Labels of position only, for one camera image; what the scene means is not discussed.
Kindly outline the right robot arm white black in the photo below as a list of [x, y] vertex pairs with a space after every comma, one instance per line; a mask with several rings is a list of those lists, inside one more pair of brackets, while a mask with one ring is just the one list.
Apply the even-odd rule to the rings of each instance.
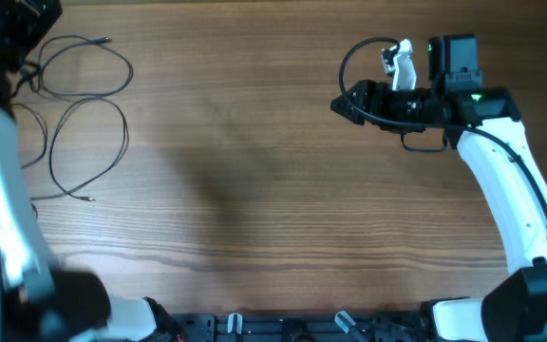
[[426, 301], [412, 326], [385, 317], [374, 333], [414, 341], [547, 341], [547, 184], [510, 92], [484, 85], [472, 34], [429, 40], [428, 88], [416, 85], [408, 40], [381, 43], [387, 81], [342, 86], [331, 109], [399, 136], [440, 130], [443, 147], [460, 154], [481, 188], [508, 277], [481, 298]]

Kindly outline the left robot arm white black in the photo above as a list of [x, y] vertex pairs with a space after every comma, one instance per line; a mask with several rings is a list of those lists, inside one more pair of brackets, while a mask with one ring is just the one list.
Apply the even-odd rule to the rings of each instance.
[[111, 296], [96, 275], [63, 269], [25, 184], [9, 76], [61, 13], [57, 1], [0, 1], [0, 341], [144, 341], [157, 330], [149, 303]]

